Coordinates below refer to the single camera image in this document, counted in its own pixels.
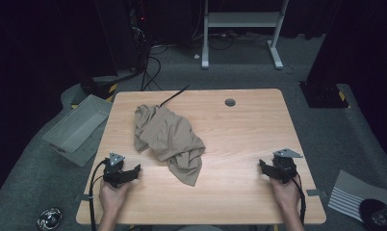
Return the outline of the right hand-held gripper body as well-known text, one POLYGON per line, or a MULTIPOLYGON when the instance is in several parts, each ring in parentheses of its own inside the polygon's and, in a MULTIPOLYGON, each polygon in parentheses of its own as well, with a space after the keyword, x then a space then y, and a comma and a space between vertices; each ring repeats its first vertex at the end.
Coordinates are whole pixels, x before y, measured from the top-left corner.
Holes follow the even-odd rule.
POLYGON ((278 180, 286 184, 297 176, 297 165, 294 158, 302 158, 303 155, 290 148, 284 148, 273 152, 273 166, 279 170, 278 180))

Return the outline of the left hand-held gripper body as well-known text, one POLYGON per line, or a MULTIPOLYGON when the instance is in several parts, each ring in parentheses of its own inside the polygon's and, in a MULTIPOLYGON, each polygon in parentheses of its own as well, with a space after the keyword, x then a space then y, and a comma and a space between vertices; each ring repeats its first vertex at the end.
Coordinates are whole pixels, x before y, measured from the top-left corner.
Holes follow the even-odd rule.
POLYGON ((105 159, 103 180, 118 189, 133 180, 133 171, 123 171, 125 157, 111 152, 105 159))

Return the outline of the khaki pants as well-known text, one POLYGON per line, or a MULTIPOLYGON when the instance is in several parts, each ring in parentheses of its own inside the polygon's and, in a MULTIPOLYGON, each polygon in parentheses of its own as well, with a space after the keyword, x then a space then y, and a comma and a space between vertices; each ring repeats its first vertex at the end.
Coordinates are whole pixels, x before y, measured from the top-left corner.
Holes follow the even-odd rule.
POLYGON ((201 171, 205 144, 190 122, 167 107, 140 105, 135 111, 134 146, 150 148, 182 183, 194 187, 201 171))

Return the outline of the person's right hand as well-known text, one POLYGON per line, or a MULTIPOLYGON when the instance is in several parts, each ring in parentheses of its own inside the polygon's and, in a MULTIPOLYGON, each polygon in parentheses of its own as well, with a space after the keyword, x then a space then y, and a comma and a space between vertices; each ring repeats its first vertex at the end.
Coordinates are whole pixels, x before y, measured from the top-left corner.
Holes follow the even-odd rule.
POLYGON ((271 178, 275 199, 282 210, 296 210, 299 202, 299 193, 295 183, 282 184, 271 178))

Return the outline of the person's left hand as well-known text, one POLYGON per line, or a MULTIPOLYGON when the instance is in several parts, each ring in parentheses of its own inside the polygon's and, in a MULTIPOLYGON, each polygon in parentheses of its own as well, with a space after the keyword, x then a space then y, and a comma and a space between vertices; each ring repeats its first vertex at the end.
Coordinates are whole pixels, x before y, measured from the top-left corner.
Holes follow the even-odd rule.
POLYGON ((129 186, 129 183, 125 183, 114 188, 110 183, 101 181, 99 199, 105 215, 117 215, 121 211, 129 186))

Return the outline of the grey open box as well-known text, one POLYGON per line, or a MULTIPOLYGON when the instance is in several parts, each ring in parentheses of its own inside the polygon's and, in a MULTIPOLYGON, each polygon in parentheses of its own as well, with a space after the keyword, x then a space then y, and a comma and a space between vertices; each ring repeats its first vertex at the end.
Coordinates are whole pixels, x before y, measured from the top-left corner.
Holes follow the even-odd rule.
POLYGON ((83 167, 97 152, 113 104, 89 95, 43 139, 70 162, 83 167))

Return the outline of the striped grey sheet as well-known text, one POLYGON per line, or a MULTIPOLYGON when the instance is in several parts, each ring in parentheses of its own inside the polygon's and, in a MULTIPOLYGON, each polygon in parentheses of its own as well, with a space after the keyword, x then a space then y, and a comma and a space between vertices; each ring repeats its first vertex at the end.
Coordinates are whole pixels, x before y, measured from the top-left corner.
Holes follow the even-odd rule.
POLYGON ((359 208, 366 199, 375 199, 387 205, 387 191, 367 184, 341 170, 332 190, 328 207, 362 221, 359 208))

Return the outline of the black stand base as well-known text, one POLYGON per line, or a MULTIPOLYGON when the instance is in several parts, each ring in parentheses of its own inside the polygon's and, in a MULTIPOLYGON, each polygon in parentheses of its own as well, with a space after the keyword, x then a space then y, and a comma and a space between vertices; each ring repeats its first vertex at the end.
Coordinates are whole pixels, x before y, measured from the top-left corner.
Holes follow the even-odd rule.
POLYGON ((310 108, 348 108, 345 95, 336 85, 300 81, 299 86, 310 108))

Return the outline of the black round object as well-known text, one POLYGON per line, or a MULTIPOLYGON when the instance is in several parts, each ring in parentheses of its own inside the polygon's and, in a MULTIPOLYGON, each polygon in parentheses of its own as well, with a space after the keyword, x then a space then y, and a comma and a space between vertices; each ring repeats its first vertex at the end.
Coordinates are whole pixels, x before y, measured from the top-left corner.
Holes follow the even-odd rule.
POLYGON ((369 231, 387 231, 387 205, 379 200, 365 199, 359 206, 362 222, 369 231))

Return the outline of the black equipment cabinet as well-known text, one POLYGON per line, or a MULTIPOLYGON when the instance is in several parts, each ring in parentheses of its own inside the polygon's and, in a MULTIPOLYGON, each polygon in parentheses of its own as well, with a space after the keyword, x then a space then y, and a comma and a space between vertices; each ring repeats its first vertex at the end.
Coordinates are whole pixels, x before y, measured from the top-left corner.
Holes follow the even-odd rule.
POLYGON ((91 78, 93 94, 107 98, 119 82, 143 73, 149 54, 141 0, 93 0, 115 74, 91 78))

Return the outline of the white metal stand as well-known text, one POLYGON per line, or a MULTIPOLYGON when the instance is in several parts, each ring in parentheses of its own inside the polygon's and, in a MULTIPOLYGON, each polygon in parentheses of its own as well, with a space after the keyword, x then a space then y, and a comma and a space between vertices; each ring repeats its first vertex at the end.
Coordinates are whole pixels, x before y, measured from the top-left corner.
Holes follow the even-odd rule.
POLYGON ((281 32, 289 0, 282 0, 281 9, 271 13, 213 13, 209 12, 209 0, 204 0, 203 45, 201 67, 207 69, 209 62, 210 28, 273 28, 272 39, 267 41, 275 68, 280 70, 284 64, 278 54, 276 44, 281 32))

